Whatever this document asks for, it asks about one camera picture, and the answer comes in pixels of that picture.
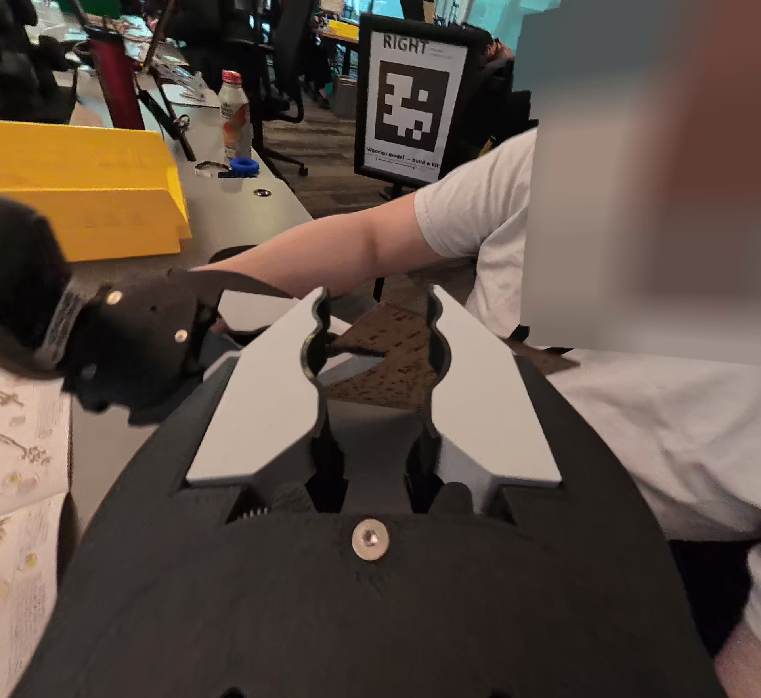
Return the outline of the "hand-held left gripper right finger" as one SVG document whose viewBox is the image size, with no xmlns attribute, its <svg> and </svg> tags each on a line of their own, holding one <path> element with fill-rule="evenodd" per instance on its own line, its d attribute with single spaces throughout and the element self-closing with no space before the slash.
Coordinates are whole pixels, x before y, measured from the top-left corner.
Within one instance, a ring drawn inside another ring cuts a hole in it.
<svg viewBox="0 0 761 698">
<path fill-rule="evenodd" d="M 475 513 L 502 486 L 558 488 L 562 477 L 512 350 L 440 285 L 430 288 L 429 309 L 434 474 L 464 484 Z"/>
</svg>

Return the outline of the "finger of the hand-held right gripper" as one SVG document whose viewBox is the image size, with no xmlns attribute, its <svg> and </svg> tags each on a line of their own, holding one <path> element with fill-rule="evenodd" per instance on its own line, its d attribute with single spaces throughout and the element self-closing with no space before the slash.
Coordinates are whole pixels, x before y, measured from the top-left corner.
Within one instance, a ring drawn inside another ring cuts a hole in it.
<svg viewBox="0 0 761 698">
<path fill-rule="evenodd" d="M 238 355 L 250 380 L 304 379 L 304 347 L 319 328 L 314 308 L 311 301 L 302 307 L 296 299 L 225 292 L 219 308 L 225 330 L 205 340 L 205 379 Z"/>
<path fill-rule="evenodd" d="M 331 356 L 321 369 L 321 385 L 325 388 L 367 372 L 385 360 L 381 353 L 340 352 Z"/>
</svg>

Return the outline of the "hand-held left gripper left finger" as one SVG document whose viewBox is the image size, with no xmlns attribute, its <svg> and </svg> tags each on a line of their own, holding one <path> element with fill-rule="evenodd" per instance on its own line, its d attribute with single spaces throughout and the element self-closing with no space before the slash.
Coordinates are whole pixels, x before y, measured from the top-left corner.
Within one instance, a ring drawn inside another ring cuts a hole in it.
<svg viewBox="0 0 761 698">
<path fill-rule="evenodd" d="M 317 373 L 326 362 L 329 296 L 319 287 L 239 354 L 185 476 L 192 486 L 305 484 L 311 443 L 327 410 Z"/>
</svg>

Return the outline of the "person's right forearm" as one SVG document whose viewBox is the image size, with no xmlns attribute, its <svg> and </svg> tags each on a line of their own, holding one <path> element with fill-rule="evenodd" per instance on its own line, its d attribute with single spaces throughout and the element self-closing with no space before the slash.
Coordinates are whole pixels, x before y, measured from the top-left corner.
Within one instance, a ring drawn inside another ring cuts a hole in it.
<svg viewBox="0 0 761 698">
<path fill-rule="evenodd" d="M 378 278 L 440 263 L 415 214 L 415 195 L 375 208 L 320 218 L 197 272 L 237 273 L 303 298 L 318 287 L 331 296 Z"/>
</svg>

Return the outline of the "person's left forearm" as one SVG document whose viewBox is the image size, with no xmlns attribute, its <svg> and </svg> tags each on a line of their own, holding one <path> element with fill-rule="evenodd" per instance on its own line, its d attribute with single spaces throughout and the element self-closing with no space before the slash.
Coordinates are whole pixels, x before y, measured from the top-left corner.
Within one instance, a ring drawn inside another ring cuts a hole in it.
<svg viewBox="0 0 761 698">
<path fill-rule="evenodd" d="M 734 628 L 714 665 L 728 697 L 760 697 L 760 641 L 744 621 Z"/>
</svg>

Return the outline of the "yellow plastic bin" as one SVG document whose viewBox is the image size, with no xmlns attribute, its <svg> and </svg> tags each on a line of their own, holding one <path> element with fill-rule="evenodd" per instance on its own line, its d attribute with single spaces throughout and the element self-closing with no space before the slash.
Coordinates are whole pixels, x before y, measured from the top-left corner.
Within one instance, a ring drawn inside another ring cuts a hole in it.
<svg viewBox="0 0 761 698">
<path fill-rule="evenodd" d="M 1 191 L 48 220 L 69 263 L 179 254 L 192 238 L 156 132 L 3 121 Z"/>
</svg>

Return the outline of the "printed instruction booklet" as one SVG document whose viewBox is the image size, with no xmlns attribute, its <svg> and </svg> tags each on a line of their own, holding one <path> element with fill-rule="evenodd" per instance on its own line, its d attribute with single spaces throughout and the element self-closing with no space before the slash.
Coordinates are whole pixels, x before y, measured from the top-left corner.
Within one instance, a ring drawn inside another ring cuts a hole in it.
<svg viewBox="0 0 761 698">
<path fill-rule="evenodd" d="M 71 400 L 59 381 L 1 373 L 1 696 L 31 661 L 58 596 Z"/>
</svg>

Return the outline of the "red-capped drink bottle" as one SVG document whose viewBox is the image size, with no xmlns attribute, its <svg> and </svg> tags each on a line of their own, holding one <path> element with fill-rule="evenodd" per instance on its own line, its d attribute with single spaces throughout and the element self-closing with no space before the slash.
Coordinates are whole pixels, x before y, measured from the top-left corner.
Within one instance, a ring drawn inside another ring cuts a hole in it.
<svg viewBox="0 0 761 698">
<path fill-rule="evenodd" d="M 250 104 L 240 73 L 229 69 L 222 71 L 222 87 L 218 97 L 225 157 L 229 160 L 252 159 Z"/>
</svg>

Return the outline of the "person in white shirt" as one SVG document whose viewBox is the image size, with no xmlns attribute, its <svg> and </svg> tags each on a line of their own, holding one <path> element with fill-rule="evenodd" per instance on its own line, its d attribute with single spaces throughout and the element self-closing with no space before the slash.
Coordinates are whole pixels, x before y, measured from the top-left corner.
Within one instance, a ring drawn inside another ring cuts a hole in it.
<svg viewBox="0 0 761 698">
<path fill-rule="evenodd" d="M 498 337 L 518 327 L 537 130 L 509 139 L 415 195 L 430 247 L 476 257 L 466 309 Z M 760 635 L 760 369 L 598 350 L 549 382 L 633 477 L 671 541 L 752 540 L 743 618 Z"/>
</svg>

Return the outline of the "white paper sheets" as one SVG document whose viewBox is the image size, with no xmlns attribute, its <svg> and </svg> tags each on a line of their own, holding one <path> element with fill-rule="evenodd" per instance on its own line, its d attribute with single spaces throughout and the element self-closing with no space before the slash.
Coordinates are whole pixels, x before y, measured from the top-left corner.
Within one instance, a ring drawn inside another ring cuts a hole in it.
<svg viewBox="0 0 761 698">
<path fill-rule="evenodd" d="M 218 95 L 179 50 L 158 50 L 151 58 L 146 81 L 160 87 L 173 105 L 219 109 Z"/>
</svg>

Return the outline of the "red pole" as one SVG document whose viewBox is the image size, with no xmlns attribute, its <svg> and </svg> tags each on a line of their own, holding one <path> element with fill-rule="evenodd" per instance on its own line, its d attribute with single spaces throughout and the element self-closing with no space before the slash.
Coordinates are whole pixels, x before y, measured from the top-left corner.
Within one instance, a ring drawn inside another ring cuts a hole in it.
<svg viewBox="0 0 761 698">
<path fill-rule="evenodd" d="M 111 31 L 91 30 L 88 32 L 88 46 L 113 127 L 144 131 L 134 67 L 122 37 Z"/>
</svg>

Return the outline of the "black framed tag sign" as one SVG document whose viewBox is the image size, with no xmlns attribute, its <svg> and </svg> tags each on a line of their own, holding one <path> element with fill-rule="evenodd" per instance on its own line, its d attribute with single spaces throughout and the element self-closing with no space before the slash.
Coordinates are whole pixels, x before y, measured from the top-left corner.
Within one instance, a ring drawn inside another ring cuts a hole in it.
<svg viewBox="0 0 761 698">
<path fill-rule="evenodd" d="M 361 16 L 355 174 L 418 189 L 453 168 L 457 124 L 488 37 L 461 25 Z"/>
</svg>

